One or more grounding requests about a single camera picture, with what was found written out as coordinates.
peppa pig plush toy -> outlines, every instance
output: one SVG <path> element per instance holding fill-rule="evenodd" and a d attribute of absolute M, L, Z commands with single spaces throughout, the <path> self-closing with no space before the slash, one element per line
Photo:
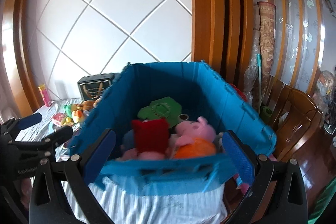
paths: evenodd
<path fill-rule="evenodd" d="M 216 153 L 216 147 L 212 143 L 216 132 L 204 117 L 199 117 L 197 122 L 181 122 L 175 127 L 175 131 L 180 137 L 175 142 L 177 151 L 174 159 L 205 157 Z"/>

pig ear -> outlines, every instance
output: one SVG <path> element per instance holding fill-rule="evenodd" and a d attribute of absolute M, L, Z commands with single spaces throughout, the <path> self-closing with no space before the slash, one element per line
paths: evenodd
<path fill-rule="evenodd" d="M 204 118 L 204 117 L 202 117 L 202 116 L 198 117 L 197 120 L 198 120 L 202 125 L 206 125 L 206 124 L 208 124 L 207 119 Z"/>

blue plastic bin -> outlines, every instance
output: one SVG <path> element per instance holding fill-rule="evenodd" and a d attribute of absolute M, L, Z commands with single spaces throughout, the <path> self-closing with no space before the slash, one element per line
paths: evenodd
<path fill-rule="evenodd" d="M 71 155 L 83 152 L 106 128 L 116 133 L 113 152 L 118 151 L 138 111 L 166 96 L 181 104 L 190 120 L 204 116 L 217 133 L 233 130 L 256 154 L 273 152 L 274 131 L 208 64 L 166 62 L 127 65 L 71 143 Z M 184 194 L 213 190 L 235 173 L 224 153 L 188 160 L 109 160 L 96 183 L 103 186 L 102 179 L 107 176 L 130 194 Z"/>

silver bolt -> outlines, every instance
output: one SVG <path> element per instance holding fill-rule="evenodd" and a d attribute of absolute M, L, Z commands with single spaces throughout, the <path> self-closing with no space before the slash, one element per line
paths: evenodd
<path fill-rule="evenodd" d="M 40 160 L 40 164 L 41 165 L 45 165 L 48 162 L 48 159 L 43 158 L 42 160 Z"/>
<path fill-rule="evenodd" d="M 289 162 L 293 165 L 296 165 L 297 164 L 297 160 L 296 159 L 290 159 Z"/>
<path fill-rule="evenodd" d="M 77 160 L 79 160 L 79 158 L 80 158 L 80 155 L 78 155 L 78 154 L 74 154 L 74 155 L 71 156 L 70 159 L 71 159 L 72 161 L 77 161 Z"/>
<path fill-rule="evenodd" d="M 267 156 L 264 155 L 264 154 L 260 154 L 260 155 L 258 156 L 258 159 L 261 160 L 261 161 L 267 161 Z"/>

pink bottle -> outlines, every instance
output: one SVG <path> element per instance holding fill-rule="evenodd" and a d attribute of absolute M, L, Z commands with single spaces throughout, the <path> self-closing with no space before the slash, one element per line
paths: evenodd
<path fill-rule="evenodd" d="M 49 95 L 47 93 L 47 90 L 45 88 L 45 84 L 39 85 L 39 91 L 41 93 L 44 105 L 46 107 L 51 107 L 51 101 L 50 101 Z"/>

